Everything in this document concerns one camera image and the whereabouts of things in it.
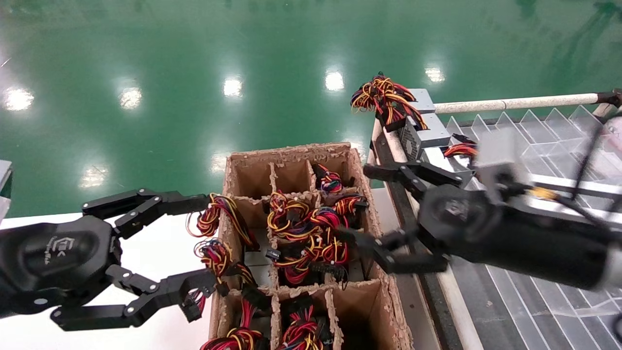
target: cardboard divider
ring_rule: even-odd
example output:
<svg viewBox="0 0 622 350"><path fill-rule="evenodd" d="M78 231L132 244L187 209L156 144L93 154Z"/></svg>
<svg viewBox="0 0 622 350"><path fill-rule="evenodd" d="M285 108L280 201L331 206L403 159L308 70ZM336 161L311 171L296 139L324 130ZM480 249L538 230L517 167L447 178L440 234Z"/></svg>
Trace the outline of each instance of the cardboard divider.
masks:
<svg viewBox="0 0 622 350"><path fill-rule="evenodd" d="M398 350L393 308L379 280L351 283L346 290L334 289L337 324L343 344L333 350Z"/></svg>
<svg viewBox="0 0 622 350"><path fill-rule="evenodd" d="M278 298L272 296L278 305ZM232 290L227 296L220 296L217 302L212 304L212 317L210 319L209 339L224 338L233 328L239 327L242 310L242 293ZM250 324L250 329L260 331L264 337L272 338L272 316L274 309L269 313L257 310Z"/></svg>
<svg viewBox="0 0 622 350"><path fill-rule="evenodd" d="M302 198L312 208L334 204L331 195L315 188L315 175L311 168L313 163L321 163L339 173L346 180L346 186L349 186L347 181L354 178L351 188L342 190L341 195L352 192L364 195L369 207L363 216L363 230L374 237L382 235L359 154L349 143L309 144L233 153L227 159L223 193L235 196L240 212L253 232L259 235L264 230L267 233L267 243L260 242L262 255L265 254L264 245L278 249L280 245L286 244L273 232L266 230L267 215L262 212L261 202L268 201L272 191L280 189L289 198ZM234 257L242 256L237 233L224 214L221 215L219 236L230 245ZM354 251L350 258L357 256ZM364 261L372 261L369 257L363 258ZM347 285L336 283L331 275L326 275L321 285L290 288L279 283L279 273L273 264L268 265L268 277L269 283L260 289L272 297L271 333L268 335L272 350L281 343L284 331L281 302L305 291L318 303L318 309L329 316L330 331L335 336L333 349L412 349L412 335L406 325L395 278L386 275L375 263L371 263L369 281L350 280ZM232 328L236 307L231 300L236 297L240 297L238 290L231 290L227 297L217 293L212 296L210 339L223 333L226 335ZM357 343L359 338L363 339L362 345L361 342Z"/></svg>
<svg viewBox="0 0 622 350"><path fill-rule="evenodd" d="M261 199L250 199L247 197L233 198L238 206L240 214L246 221L249 231L255 236L259 243L258 252L244 250L243 262L248 266L257 284L267 288L272 286L269 274L272 261L266 257L266 250L271 248L271 245L267 228L267 214L263 209L263 203L268 201L268 199L268 196L264 196Z"/></svg>
<svg viewBox="0 0 622 350"><path fill-rule="evenodd" d="M279 300L279 319L273 318L272 326L280 326L279 332L276 334L278 342L274 342L273 345L280 345L283 342L283 334L287 327L289 327L291 320L288 315L288 302L293 298L300 296L302 293L309 293L311 300L313 301L313 318L325 318L328 324L330 334L333 337L333 349L335 341L340 342L342 333L337 325L337 318L335 316L335 303L333 301L333 290L328 287L319 288L316 290L309 290L308 288L282 288L277 292L277 299Z"/></svg>
<svg viewBox="0 0 622 350"><path fill-rule="evenodd" d="M272 192L269 163L260 163L249 158L227 162L226 195L260 199Z"/></svg>
<svg viewBox="0 0 622 350"><path fill-rule="evenodd" d="M309 191L311 175L308 161L296 163L274 163L274 185L283 193L302 193Z"/></svg>

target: wire bundle on rail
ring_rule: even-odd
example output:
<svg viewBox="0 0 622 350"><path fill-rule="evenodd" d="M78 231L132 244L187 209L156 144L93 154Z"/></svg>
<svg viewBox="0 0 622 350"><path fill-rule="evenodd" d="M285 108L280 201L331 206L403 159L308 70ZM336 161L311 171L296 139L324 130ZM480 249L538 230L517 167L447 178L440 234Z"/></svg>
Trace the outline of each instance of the wire bundle on rail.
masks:
<svg viewBox="0 0 622 350"><path fill-rule="evenodd" d="M201 234L194 234L189 227L190 216L186 221L186 230L194 237L213 237L216 234L218 225L220 223L221 210L231 219L231 223L238 233L242 244L245 245L251 251L259 250L259 243L248 229L244 217L239 213L238 206L235 201L229 197L221 196L219 194L210 193L210 203L207 208L197 218L197 228Z"/></svg>
<svg viewBox="0 0 622 350"><path fill-rule="evenodd" d="M283 334L277 350L323 350L318 324L312 319L313 306L290 315L292 322Z"/></svg>
<svg viewBox="0 0 622 350"><path fill-rule="evenodd" d="M233 328L224 338L216 338L205 343L200 350L255 350L263 338L260 331L250 329L251 320L257 308L242 299L242 318L239 327Z"/></svg>
<svg viewBox="0 0 622 350"><path fill-rule="evenodd" d="M350 106L357 111L375 111L380 115L386 114L385 124L389 125L406 116L413 116L418 124L418 130L427 130L427 125L421 113L409 102L415 102L415 97L406 87L394 83L390 78L378 72L370 82L363 84L350 100Z"/></svg>
<svg viewBox="0 0 622 350"><path fill-rule="evenodd" d="M366 198L360 194L349 194L337 200L333 207L320 207L311 211L306 203L288 199L280 192L272 193L269 201L268 226L275 234L290 244L282 244L284 253L275 259L274 266L282 269L291 285L300 285L313 267L318 264L328 267L320 271L335 271L347 276L344 268L349 262L348 245L335 236L339 226L350 226L349 217L358 210L364 210ZM302 227L300 232L292 228Z"/></svg>
<svg viewBox="0 0 622 350"><path fill-rule="evenodd" d="M466 156L471 162L473 162L473 160L477 157L477 144L464 135L453 134L452 137L460 141L460 143L449 146L443 152L445 158Z"/></svg>

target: black connector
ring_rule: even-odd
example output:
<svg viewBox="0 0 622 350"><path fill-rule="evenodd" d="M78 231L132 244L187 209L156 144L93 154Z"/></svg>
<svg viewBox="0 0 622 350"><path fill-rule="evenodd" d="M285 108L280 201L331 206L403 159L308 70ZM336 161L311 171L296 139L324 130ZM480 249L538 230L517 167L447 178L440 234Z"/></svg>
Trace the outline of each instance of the black connector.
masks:
<svg viewBox="0 0 622 350"><path fill-rule="evenodd" d="M346 269L341 265L331 265L329 263L322 262L310 262L309 270L329 273L335 277L337 282L345 281L346 279Z"/></svg>
<svg viewBox="0 0 622 350"><path fill-rule="evenodd" d="M242 269L240 269L238 263L232 263L223 273L223 276L236 276L241 275Z"/></svg>
<svg viewBox="0 0 622 350"><path fill-rule="evenodd" d="M198 307L197 303L192 300L190 295L186 297L186 300L179 308L182 309L183 315L186 316L188 322L196 321L201 318L201 309Z"/></svg>
<svg viewBox="0 0 622 350"><path fill-rule="evenodd" d="M322 179L326 176L326 171L319 164L311 164L313 173L315 174L315 188L322 188Z"/></svg>
<svg viewBox="0 0 622 350"><path fill-rule="evenodd" d="M264 214L270 214L270 203L261 202L261 208L264 210Z"/></svg>
<svg viewBox="0 0 622 350"><path fill-rule="evenodd" d="M255 345L257 350L270 350L270 340L266 337L261 337Z"/></svg>
<svg viewBox="0 0 622 350"><path fill-rule="evenodd" d="M216 285L216 291L220 296L227 296L229 295L229 286L226 283L220 283Z"/></svg>
<svg viewBox="0 0 622 350"><path fill-rule="evenodd" d="M356 209L356 211L365 211L367 210L367 208L369 208L369 203L367 203L367 199L361 199L360 201L356 201L354 203L354 208Z"/></svg>
<svg viewBox="0 0 622 350"><path fill-rule="evenodd" d="M291 257L291 258L300 258L301 253L305 250L305 244L296 242L281 245L281 256L282 257Z"/></svg>
<svg viewBox="0 0 622 350"><path fill-rule="evenodd" d="M455 138L456 140L462 142L462 143L470 143L470 144L477 144L477 142L471 140L468 136L465 135L460 135L460 134L452 134L452 138Z"/></svg>
<svg viewBox="0 0 622 350"><path fill-rule="evenodd" d="M348 227L355 230L360 230L363 218L361 216L361 212L356 212L354 214L346 214L344 219L348 221Z"/></svg>
<svg viewBox="0 0 622 350"><path fill-rule="evenodd" d="M390 124L387 124L387 119L389 118L389 113L388 110L386 110L384 113L380 114L378 113L378 111L376 111L376 119L378 119L380 121L380 125L383 126L383 128L388 132L392 132L392 131L397 131L400 130L401 128L406 126L406 118L404 119L400 119L400 120L396 120Z"/></svg>
<svg viewBox="0 0 622 350"><path fill-rule="evenodd" d="M300 221L300 213L298 213L297 210L288 210L285 216L287 217L287 220L291 221L292 223Z"/></svg>
<svg viewBox="0 0 622 350"><path fill-rule="evenodd" d="M356 237L349 232L340 231L343 226L338 227L335 231L335 238L342 242L346 242L347 244L356 244Z"/></svg>
<svg viewBox="0 0 622 350"><path fill-rule="evenodd" d="M295 313L300 315L300 318L304 319L304 311L308 310L309 308L311 308L311 306L313 306L313 299L311 299L311 296L309 296L308 292L304 292L293 299L284 301L283 303L281 303L281 305L283 306L283 310L285 310L287 315L290 316L290 319L291 315Z"/></svg>
<svg viewBox="0 0 622 350"><path fill-rule="evenodd" d="M266 258L273 262L277 262L281 258L281 252L276 249L268 248L266 249Z"/></svg>
<svg viewBox="0 0 622 350"><path fill-rule="evenodd" d="M330 332L330 325L327 322L326 317L320 316L315 318L317 320L317 335L322 344L329 346L333 344L333 334Z"/></svg>
<svg viewBox="0 0 622 350"><path fill-rule="evenodd" d="M272 300L256 287L245 285L242 288L242 297L266 314L272 313Z"/></svg>

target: cable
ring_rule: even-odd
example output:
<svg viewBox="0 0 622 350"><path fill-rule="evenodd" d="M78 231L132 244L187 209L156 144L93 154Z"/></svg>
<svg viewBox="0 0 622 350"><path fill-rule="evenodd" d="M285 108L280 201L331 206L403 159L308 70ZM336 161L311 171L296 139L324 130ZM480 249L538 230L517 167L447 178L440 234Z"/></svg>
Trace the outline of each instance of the cable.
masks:
<svg viewBox="0 0 622 350"><path fill-rule="evenodd" d="M249 329L253 315L257 311L246 299L242 299L240 325L233 328L224 338L216 338L203 344L200 350L254 350L263 337L260 331Z"/></svg>
<svg viewBox="0 0 622 350"><path fill-rule="evenodd" d="M331 207L321 207L315 209L309 218L311 222L320 227L336 229L340 225L348 227L348 221L339 216L337 211Z"/></svg>
<svg viewBox="0 0 622 350"><path fill-rule="evenodd" d="M381 115L386 112L387 125L403 120L406 116L413 116L418 131L427 130L423 116L409 103L416 101L406 87L392 82L382 72L378 72L377 76L352 95L350 106L357 111L376 111Z"/></svg>
<svg viewBox="0 0 622 350"><path fill-rule="evenodd" d="M238 206L229 197L219 194L210 193L210 203L197 218L197 228L201 234L196 235L190 230L190 218L192 213L186 218L186 231L194 237L213 237L218 229L221 210L231 219L231 223L238 233L242 244L250 249L250 251L258 251L259 243L253 233L248 229L244 217L239 213Z"/></svg>
<svg viewBox="0 0 622 350"><path fill-rule="evenodd" d="M277 191L270 196L269 206L267 225L279 238L304 242L319 231L308 220L310 209L305 202L290 200Z"/></svg>
<svg viewBox="0 0 622 350"><path fill-rule="evenodd" d="M327 193L340 192L343 189L343 184L339 174L328 170L328 168L319 163L316 165L324 172L324 177L320 179L320 189Z"/></svg>
<svg viewBox="0 0 622 350"><path fill-rule="evenodd" d="M457 143L449 146L445 152L443 152L445 158L451 158L454 156L468 156L470 160L473 160L477 156L477 145L472 143Z"/></svg>
<svg viewBox="0 0 622 350"><path fill-rule="evenodd" d="M221 278L231 264L231 248L222 240L212 238L197 243L194 251L205 267L214 272L218 284L223 283Z"/></svg>
<svg viewBox="0 0 622 350"><path fill-rule="evenodd" d="M292 322L285 330L281 345L277 350L323 350L319 338L318 325L311 319L313 306L290 315Z"/></svg>
<svg viewBox="0 0 622 350"><path fill-rule="evenodd" d="M333 210L341 216L346 216L347 214L354 214L356 212L357 202L367 203L367 198L358 193L347 194L339 198L339 200L335 202L335 204L333 205Z"/></svg>

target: green floor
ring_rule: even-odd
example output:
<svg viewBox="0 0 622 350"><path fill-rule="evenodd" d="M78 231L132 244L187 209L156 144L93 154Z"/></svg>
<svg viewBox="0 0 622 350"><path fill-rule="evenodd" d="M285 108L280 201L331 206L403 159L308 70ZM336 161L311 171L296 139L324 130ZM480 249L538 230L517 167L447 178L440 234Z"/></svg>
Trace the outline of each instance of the green floor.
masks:
<svg viewBox="0 0 622 350"><path fill-rule="evenodd" d="M232 151L366 154L373 116L348 102L378 70L435 102L622 87L622 17L593 1L0 4L12 217L139 187L219 191Z"/></svg>

